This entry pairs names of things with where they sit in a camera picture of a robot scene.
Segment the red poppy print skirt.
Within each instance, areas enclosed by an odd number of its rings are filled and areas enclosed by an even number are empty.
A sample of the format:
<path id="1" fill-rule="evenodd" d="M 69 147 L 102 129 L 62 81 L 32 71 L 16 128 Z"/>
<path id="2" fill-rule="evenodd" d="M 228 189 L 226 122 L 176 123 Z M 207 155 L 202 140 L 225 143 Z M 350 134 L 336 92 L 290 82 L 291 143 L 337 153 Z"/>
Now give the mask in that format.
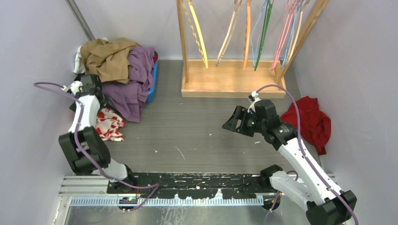
<path id="1" fill-rule="evenodd" d="M 125 126 L 124 119 L 112 109 L 103 108 L 97 114 L 95 129 L 103 141 L 122 142 L 124 136 L 119 128 Z"/>

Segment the yellow hanger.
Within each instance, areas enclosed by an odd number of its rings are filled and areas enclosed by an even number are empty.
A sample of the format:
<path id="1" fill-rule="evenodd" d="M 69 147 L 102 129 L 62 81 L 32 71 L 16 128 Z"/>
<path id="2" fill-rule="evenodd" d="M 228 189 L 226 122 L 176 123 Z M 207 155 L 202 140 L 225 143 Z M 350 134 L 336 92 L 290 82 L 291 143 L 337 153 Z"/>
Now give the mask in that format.
<path id="1" fill-rule="evenodd" d="M 200 27 L 197 15 L 196 15 L 196 21 L 195 22 L 196 22 L 196 25 L 194 25 L 194 27 L 197 30 L 198 39 L 200 41 L 200 46 L 201 46 L 201 51 L 199 51 L 199 53 L 200 53 L 201 58 L 202 58 L 202 60 L 204 62 L 205 68 L 208 69 L 208 57 L 207 57 L 207 52 L 206 52 L 206 46 L 205 46 L 205 42 L 204 42 L 204 39 L 203 39 L 203 35 L 202 35 L 202 31 L 201 31 L 201 27 Z"/>

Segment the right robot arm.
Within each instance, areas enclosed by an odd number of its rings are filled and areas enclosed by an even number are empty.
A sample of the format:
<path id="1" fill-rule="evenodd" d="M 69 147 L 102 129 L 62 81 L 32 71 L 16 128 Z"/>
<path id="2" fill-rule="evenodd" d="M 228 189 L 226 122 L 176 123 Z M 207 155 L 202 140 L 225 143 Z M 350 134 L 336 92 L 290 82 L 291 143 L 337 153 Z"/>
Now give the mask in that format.
<path id="1" fill-rule="evenodd" d="M 261 188 L 268 193 L 283 192 L 303 209 L 310 224 L 340 225 L 354 218 L 355 194 L 344 191 L 323 171 L 297 130 L 280 120 L 271 100 L 255 100 L 249 108 L 237 106 L 222 128 L 249 137 L 259 133 L 288 160 L 303 182 L 273 165 L 260 172 Z"/>

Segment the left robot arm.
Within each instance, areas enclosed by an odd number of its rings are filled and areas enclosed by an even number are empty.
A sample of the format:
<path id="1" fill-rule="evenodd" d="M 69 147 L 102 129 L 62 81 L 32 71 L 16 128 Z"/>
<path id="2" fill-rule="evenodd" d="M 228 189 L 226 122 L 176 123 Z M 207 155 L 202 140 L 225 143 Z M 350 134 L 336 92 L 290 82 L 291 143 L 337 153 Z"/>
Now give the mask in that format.
<path id="1" fill-rule="evenodd" d="M 77 175 L 101 175 L 104 172 L 103 176 L 112 186 L 118 186 L 127 194 L 134 192 L 137 181 L 131 169 L 111 158 L 95 127 L 97 114 L 108 105 L 99 76 L 78 75 L 67 93 L 77 98 L 69 107 L 75 115 L 68 132 L 59 136 L 58 141 L 72 171 Z"/>

